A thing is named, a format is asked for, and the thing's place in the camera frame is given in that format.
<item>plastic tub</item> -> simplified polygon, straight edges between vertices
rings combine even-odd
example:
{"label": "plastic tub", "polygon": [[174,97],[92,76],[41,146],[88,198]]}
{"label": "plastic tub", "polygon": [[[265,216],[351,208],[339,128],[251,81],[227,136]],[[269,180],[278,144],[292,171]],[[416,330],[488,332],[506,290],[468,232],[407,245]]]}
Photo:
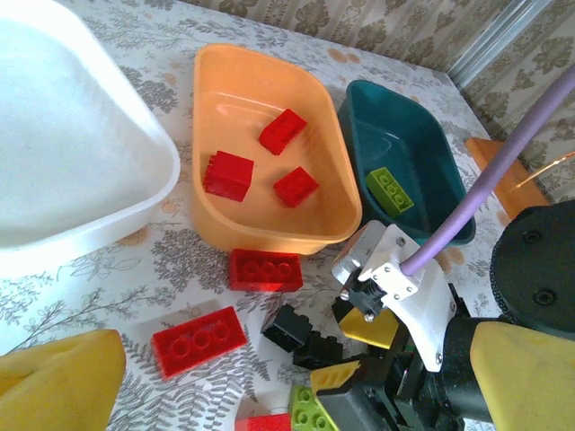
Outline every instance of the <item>plastic tub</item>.
{"label": "plastic tub", "polygon": [[[312,254],[358,228],[361,203],[329,93],[305,70],[233,45],[201,49],[194,70],[191,214],[200,236],[224,250]],[[258,142],[284,109],[307,121],[280,155]],[[208,194],[202,178],[210,155],[221,150],[254,160],[243,202]],[[289,208],[273,184],[303,167],[320,184]]]}
{"label": "plastic tub", "polygon": [[[465,189],[439,123],[421,105],[369,81],[353,81],[339,111],[363,204],[362,224],[397,224],[418,243],[435,232],[464,198]],[[390,217],[367,188],[366,177],[387,168],[415,204]],[[475,221],[454,240],[475,236]]]}
{"label": "plastic tub", "polygon": [[0,9],[0,277],[133,233],[175,185],[171,139],[82,22],[50,1]]}

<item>patterned table surface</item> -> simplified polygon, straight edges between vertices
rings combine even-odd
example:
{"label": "patterned table surface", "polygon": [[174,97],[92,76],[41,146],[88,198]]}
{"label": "patterned table surface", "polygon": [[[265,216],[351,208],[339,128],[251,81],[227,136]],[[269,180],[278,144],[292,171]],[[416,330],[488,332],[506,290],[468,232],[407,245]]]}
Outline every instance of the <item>patterned table surface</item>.
{"label": "patterned table surface", "polygon": [[[411,97],[446,132],[467,188],[479,170],[464,148],[469,136],[488,137],[441,73],[354,48],[173,0],[60,0],[78,14],[128,76],[175,141],[178,184],[145,228],[42,274],[2,280],[0,354],[95,328],[121,333],[127,355],[124,383],[110,430],[231,430],[236,417],[287,411],[292,382],[309,373],[260,335],[279,295],[231,292],[226,254],[205,244],[190,223],[190,128],[196,51],[231,42],[300,65],[327,87],[339,108],[347,84],[367,79]],[[491,249],[507,217],[494,196],[476,214],[477,234],[438,260],[474,315],[499,312],[489,285]],[[338,247],[304,258],[305,285],[283,295],[324,334],[337,335],[332,317],[340,286],[330,267]],[[153,333],[232,305],[249,343],[230,355],[163,382],[150,351]],[[468,423],[468,429],[491,429]]]}

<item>yellow foam pad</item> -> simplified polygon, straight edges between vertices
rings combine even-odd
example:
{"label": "yellow foam pad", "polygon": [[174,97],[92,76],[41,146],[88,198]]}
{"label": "yellow foam pad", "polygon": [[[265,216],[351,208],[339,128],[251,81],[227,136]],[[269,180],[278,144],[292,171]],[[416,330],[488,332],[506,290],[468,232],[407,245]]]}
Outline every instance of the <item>yellow foam pad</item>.
{"label": "yellow foam pad", "polygon": [[471,363],[498,431],[575,429],[575,341],[483,322]]}
{"label": "yellow foam pad", "polygon": [[102,431],[126,367],[116,330],[0,357],[0,429]]}
{"label": "yellow foam pad", "polygon": [[372,346],[389,348],[399,323],[391,310],[385,309],[373,321],[367,322],[360,310],[354,308],[340,321],[340,329],[349,339]]}

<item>red lego brick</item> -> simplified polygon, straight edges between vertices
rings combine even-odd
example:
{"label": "red lego brick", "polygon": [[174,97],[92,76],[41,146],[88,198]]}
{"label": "red lego brick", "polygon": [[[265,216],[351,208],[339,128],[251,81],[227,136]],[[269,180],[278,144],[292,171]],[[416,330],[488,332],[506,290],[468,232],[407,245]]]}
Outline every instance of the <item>red lego brick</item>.
{"label": "red lego brick", "polygon": [[207,193],[242,202],[252,184],[253,161],[218,151],[209,158],[204,176]]}
{"label": "red lego brick", "polygon": [[260,144],[279,155],[305,128],[307,123],[294,111],[284,110],[260,134]]}
{"label": "red lego brick", "polygon": [[290,431],[289,413],[270,416],[256,416],[235,421],[235,431]]}
{"label": "red lego brick", "polygon": [[320,185],[304,168],[295,168],[291,173],[273,185],[279,198],[288,207],[295,208],[309,198]]}
{"label": "red lego brick", "polygon": [[247,343],[234,307],[156,332],[152,349],[164,379]]}
{"label": "red lego brick", "polygon": [[234,250],[229,265],[230,290],[295,292],[304,285],[299,256]]}

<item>lime green lego brick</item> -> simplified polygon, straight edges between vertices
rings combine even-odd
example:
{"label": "lime green lego brick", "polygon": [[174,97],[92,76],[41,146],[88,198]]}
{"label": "lime green lego brick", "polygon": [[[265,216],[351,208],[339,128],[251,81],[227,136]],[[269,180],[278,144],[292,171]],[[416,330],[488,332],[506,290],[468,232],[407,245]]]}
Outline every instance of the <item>lime green lego brick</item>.
{"label": "lime green lego brick", "polygon": [[367,188],[390,216],[397,217],[413,207],[413,201],[387,168],[376,169],[366,178]]}
{"label": "lime green lego brick", "polygon": [[294,384],[289,400],[292,431],[338,431],[310,388]]}

